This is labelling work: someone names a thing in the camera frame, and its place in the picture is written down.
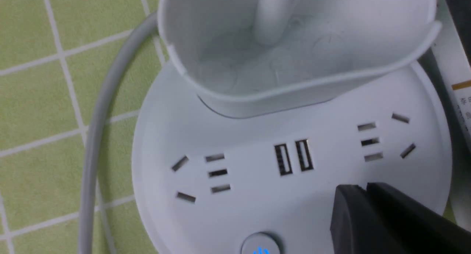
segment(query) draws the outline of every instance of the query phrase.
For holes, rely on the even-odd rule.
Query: power cord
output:
[[[93,217],[95,210],[96,172],[100,152],[101,136],[111,100],[128,64],[142,43],[158,31],[157,13],[151,13],[128,37],[101,86],[89,125],[85,146],[84,173],[79,210],[78,254],[91,254],[93,243]]]

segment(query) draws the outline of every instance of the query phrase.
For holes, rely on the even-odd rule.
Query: label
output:
[[[453,84],[452,86],[457,106],[458,120],[463,131],[471,135],[471,80]]]

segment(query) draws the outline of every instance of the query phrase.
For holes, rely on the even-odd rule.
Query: white power strip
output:
[[[386,182],[442,214],[451,142],[418,63],[323,104],[247,119],[211,111],[168,63],[141,108],[132,175],[161,254],[252,254],[252,240],[331,254],[339,184]]]

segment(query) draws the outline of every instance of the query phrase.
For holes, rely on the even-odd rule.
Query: electrical outlet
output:
[[[413,64],[322,104],[247,119],[208,109],[181,78],[156,79],[132,175],[158,251],[239,253],[266,232],[285,252],[331,254],[335,188],[346,183],[385,182],[442,212],[451,143],[421,73]]]

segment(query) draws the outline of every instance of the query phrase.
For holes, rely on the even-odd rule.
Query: orange stripe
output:
[[[451,85],[453,90],[461,90],[469,87],[471,87],[471,80]]]

